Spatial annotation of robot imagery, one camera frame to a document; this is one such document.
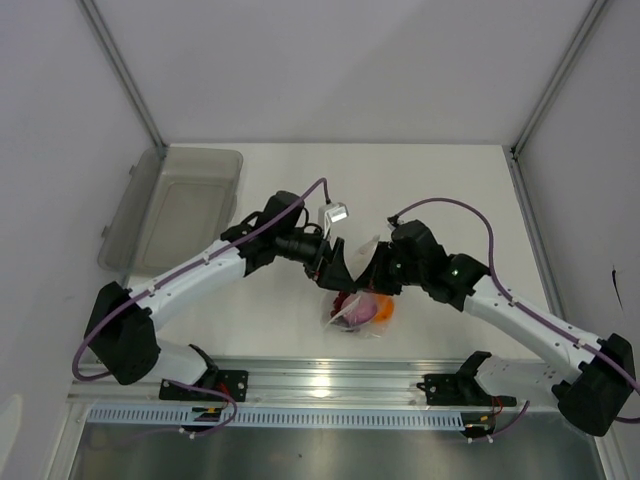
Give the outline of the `dark red grape bunch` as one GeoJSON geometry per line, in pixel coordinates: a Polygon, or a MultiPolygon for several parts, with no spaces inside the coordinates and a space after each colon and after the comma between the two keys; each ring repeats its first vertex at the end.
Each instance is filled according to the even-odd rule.
{"type": "Polygon", "coordinates": [[[373,304],[365,295],[341,292],[332,300],[326,326],[351,333],[368,323],[373,315],[373,304]]]}

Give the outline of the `orange fruit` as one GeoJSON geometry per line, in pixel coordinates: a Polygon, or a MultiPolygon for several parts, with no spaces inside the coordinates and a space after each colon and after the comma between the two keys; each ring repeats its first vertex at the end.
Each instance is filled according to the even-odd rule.
{"type": "Polygon", "coordinates": [[[395,303],[391,296],[375,295],[376,300],[376,314],[373,317],[374,324],[386,324],[388,323],[394,314],[395,303]]]}

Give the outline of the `red onion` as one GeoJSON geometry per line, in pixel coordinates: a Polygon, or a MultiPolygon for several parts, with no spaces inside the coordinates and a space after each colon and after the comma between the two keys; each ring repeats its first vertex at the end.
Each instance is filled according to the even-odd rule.
{"type": "Polygon", "coordinates": [[[371,294],[356,294],[360,296],[360,302],[356,310],[346,316],[339,315],[340,322],[349,328],[365,324],[373,319],[376,314],[376,300],[371,294]]]}

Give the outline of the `clear zip top bag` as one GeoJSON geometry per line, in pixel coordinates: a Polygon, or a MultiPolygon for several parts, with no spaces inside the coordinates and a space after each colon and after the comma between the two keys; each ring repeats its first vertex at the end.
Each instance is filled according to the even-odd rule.
{"type": "MultiPolygon", "coordinates": [[[[379,235],[373,236],[346,257],[348,273],[358,279],[373,260],[379,235]]],[[[391,296],[369,292],[328,292],[322,300],[320,323],[327,334],[350,335],[356,338],[380,338],[394,314],[391,296]]]]}

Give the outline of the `garlic bulb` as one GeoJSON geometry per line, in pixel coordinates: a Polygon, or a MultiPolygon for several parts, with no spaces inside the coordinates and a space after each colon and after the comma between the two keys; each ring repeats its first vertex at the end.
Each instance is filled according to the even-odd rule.
{"type": "Polygon", "coordinates": [[[356,310],[360,302],[360,296],[356,294],[351,294],[347,296],[340,307],[339,313],[341,316],[346,316],[350,314],[352,311],[356,310]]]}

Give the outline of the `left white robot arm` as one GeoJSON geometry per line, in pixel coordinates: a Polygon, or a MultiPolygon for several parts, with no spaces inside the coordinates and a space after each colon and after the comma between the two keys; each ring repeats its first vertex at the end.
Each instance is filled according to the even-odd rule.
{"type": "Polygon", "coordinates": [[[245,278],[276,258],[300,263],[309,279],[325,290],[349,291],[344,242],[330,230],[348,216],[341,202],[326,201],[317,222],[301,223],[307,209],[301,196],[272,195],[265,207],[224,231],[204,251],[135,287],[113,281],[96,297],[81,347],[121,385],[148,376],[177,381],[197,400],[216,390],[208,355],[195,345],[160,342],[158,331],[200,296],[245,278]]]}

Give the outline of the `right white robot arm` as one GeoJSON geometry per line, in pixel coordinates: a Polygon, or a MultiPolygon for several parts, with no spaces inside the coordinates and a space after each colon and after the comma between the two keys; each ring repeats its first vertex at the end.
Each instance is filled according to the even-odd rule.
{"type": "Polygon", "coordinates": [[[419,287],[439,303],[483,320],[541,359],[523,365],[477,351],[455,373],[457,404],[507,396],[555,407],[574,427],[604,436],[633,392],[633,350],[617,334],[602,339],[543,312],[498,284],[490,269],[466,254],[448,254],[414,220],[373,238],[353,259],[358,287],[398,295],[419,287]]]}

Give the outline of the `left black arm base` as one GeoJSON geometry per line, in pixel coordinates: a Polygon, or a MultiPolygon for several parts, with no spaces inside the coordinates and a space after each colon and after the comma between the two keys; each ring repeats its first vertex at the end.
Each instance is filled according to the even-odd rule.
{"type": "Polygon", "coordinates": [[[201,389],[206,389],[223,393],[235,402],[244,402],[248,381],[249,372],[246,370],[218,370],[216,373],[206,373],[204,378],[194,385],[194,389],[180,387],[164,380],[160,386],[158,397],[163,401],[224,401],[224,398],[219,396],[201,392],[201,389]]]}

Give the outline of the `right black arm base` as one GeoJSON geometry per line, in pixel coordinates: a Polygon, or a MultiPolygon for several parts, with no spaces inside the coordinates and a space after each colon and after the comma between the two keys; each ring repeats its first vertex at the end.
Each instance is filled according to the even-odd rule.
{"type": "Polygon", "coordinates": [[[517,400],[511,396],[493,397],[487,394],[470,376],[463,374],[426,374],[416,384],[430,406],[474,406],[492,405],[515,407],[517,400]]]}

